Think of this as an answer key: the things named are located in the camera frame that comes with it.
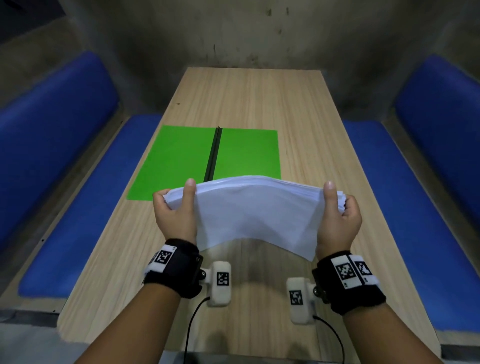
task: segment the wooden table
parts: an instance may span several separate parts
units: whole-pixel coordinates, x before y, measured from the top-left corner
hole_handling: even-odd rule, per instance
[[[440,345],[319,71],[189,68],[59,317],[66,341],[91,343],[141,286],[142,270],[164,243],[152,204],[126,200],[161,125],[278,130],[282,179],[322,186],[327,180],[357,197],[363,226],[353,252],[381,281],[388,303],[440,355]],[[261,241],[235,240],[203,251],[232,265],[232,302],[203,306],[189,350],[340,361],[328,328],[293,325],[288,277],[309,277],[313,263]],[[182,300],[168,350],[184,349],[187,324],[205,290]],[[317,304],[339,332],[347,362],[358,362],[341,317]]]

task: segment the green paper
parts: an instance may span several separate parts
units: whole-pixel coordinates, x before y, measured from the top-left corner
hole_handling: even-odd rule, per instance
[[[151,201],[165,188],[183,187],[187,179],[204,181],[215,128],[163,125],[128,193],[128,200]]]
[[[281,179],[276,130],[222,129],[214,180],[245,175]]]

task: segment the black cable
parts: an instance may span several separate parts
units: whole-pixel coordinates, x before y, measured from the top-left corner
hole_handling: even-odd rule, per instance
[[[335,334],[336,338],[338,339],[338,342],[340,343],[340,346],[342,347],[342,364],[345,364],[345,349],[343,348],[343,343],[342,343],[342,340],[340,340],[340,337],[339,335],[336,333],[335,329],[332,327],[332,325],[330,325],[328,322],[326,322],[324,319],[316,316],[316,315],[313,315],[313,318],[315,320],[319,320],[319,321],[322,321],[325,325],[327,325],[330,330],[333,331],[333,333]]]
[[[187,359],[188,337],[190,336],[190,327],[192,326],[193,318],[195,317],[195,314],[197,313],[200,306],[204,302],[207,302],[209,299],[210,299],[210,297],[205,297],[204,299],[202,299],[202,301],[198,304],[197,308],[195,308],[195,311],[193,312],[192,318],[190,319],[190,323],[188,324],[188,330],[187,330],[187,342],[185,343],[185,352],[183,353],[183,364],[185,364],[185,360]]]

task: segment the black wrist strap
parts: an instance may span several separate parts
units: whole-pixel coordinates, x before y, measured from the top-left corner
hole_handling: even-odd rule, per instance
[[[194,244],[168,239],[148,263],[144,284],[162,284],[183,298],[193,298],[202,290],[199,281],[203,259]]]
[[[332,310],[342,316],[354,308],[378,306],[386,301],[377,277],[361,256],[350,251],[322,259],[312,274],[320,295],[323,293]]]

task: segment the human hand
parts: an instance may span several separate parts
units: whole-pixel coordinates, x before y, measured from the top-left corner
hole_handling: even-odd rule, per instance
[[[343,214],[338,211],[336,187],[333,182],[324,184],[324,197],[324,217],[317,231],[315,250],[318,260],[333,253],[350,250],[362,223],[360,208],[355,197],[347,195]]]
[[[156,224],[165,240],[176,238],[197,244],[197,221],[193,211],[196,190],[195,180],[189,178],[183,188],[181,206],[177,210],[171,210],[163,198],[170,191],[169,188],[153,194]]]

